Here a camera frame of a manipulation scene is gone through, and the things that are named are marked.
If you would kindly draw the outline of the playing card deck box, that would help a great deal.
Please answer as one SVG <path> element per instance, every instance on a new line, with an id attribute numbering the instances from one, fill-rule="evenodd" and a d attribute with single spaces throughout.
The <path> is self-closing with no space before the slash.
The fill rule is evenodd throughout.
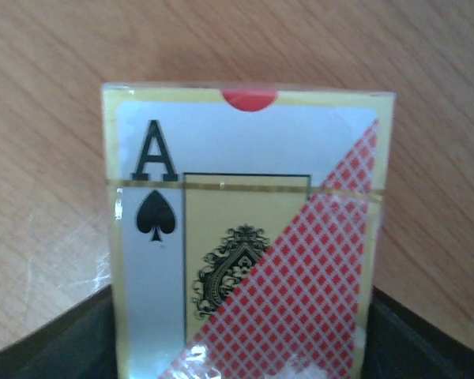
<path id="1" fill-rule="evenodd" d="M 396 96 L 102 87 L 121 378 L 358 378 Z"/>

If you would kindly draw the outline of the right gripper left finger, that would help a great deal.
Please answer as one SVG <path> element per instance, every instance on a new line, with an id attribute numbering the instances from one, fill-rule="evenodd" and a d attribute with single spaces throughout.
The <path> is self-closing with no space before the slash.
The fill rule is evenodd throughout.
<path id="1" fill-rule="evenodd" d="M 0 378 L 116 377 L 110 286 L 0 350 Z"/>

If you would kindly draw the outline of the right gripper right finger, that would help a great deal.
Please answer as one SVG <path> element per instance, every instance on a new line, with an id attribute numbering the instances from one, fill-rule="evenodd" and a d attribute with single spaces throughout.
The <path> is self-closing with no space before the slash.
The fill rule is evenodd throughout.
<path id="1" fill-rule="evenodd" d="M 474 350 L 375 287 L 362 377 L 474 378 Z"/>

